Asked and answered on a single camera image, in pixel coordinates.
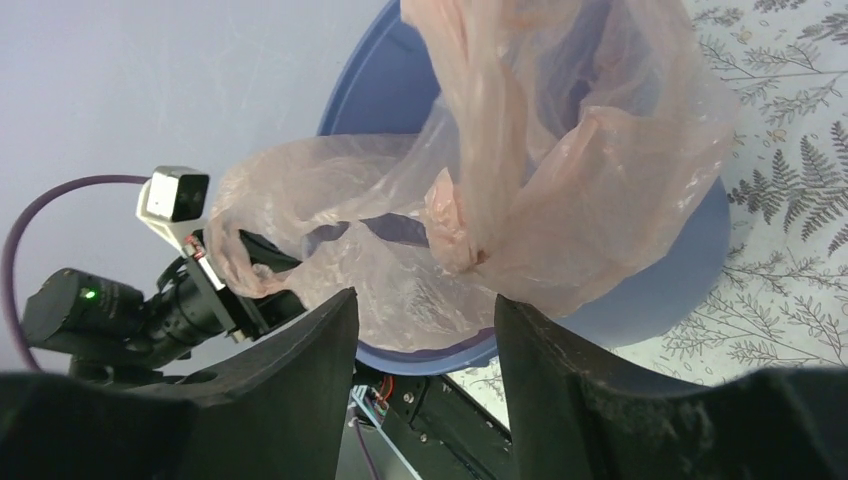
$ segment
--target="floral tablecloth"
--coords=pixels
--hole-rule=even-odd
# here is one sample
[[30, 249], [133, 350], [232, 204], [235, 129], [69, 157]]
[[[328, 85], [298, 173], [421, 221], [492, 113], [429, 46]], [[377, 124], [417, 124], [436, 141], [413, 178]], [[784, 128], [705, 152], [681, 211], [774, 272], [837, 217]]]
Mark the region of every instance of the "floral tablecloth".
[[[731, 249], [708, 298], [615, 353], [716, 385], [765, 366], [848, 361], [848, 3], [685, 0], [705, 56], [742, 102], [722, 178]], [[452, 377], [508, 424], [500, 366]]]

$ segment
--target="purple cable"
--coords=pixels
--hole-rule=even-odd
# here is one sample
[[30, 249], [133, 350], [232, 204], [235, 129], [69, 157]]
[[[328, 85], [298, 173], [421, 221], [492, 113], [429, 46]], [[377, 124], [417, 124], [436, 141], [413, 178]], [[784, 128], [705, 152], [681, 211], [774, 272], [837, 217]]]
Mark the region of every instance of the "purple cable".
[[365, 445], [365, 439], [362, 438], [362, 428], [359, 426], [359, 420], [353, 419], [353, 428], [356, 430], [356, 438], [359, 440], [359, 448], [362, 449], [362, 456], [365, 457], [365, 463], [368, 464], [368, 470], [371, 471], [371, 480], [380, 480], [380, 474], [377, 472], [377, 466], [374, 465], [374, 459], [371, 458], [371, 453]]
[[15, 301], [15, 256], [18, 253], [18, 245], [21, 243], [21, 238], [24, 236], [27, 226], [32, 219], [53, 200], [61, 197], [66, 193], [73, 192], [83, 187], [91, 185], [102, 185], [109, 183], [129, 183], [134, 185], [143, 185], [148, 177], [140, 177], [135, 175], [94, 175], [91, 177], [78, 178], [70, 182], [63, 183], [58, 187], [53, 187], [40, 197], [30, 203], [27, 208], [21, 212], [18, 219], [12, 225], [9, 234], [6, 236], [6, 243], [3, 245], [3, 256], [0, 259], [0, 301], [3, 305], [3, 317], [6, 318], [6, 323], [9, 325], [9, 332], [12, 336], [12, 342], [15, 348], [20, 353], [24, 363], [32, 370], [41, 370], [41, 366], [35, 360], [27, 344], [24, 331], [21, 328], [21, 322], [18, 318], [18, 306]]

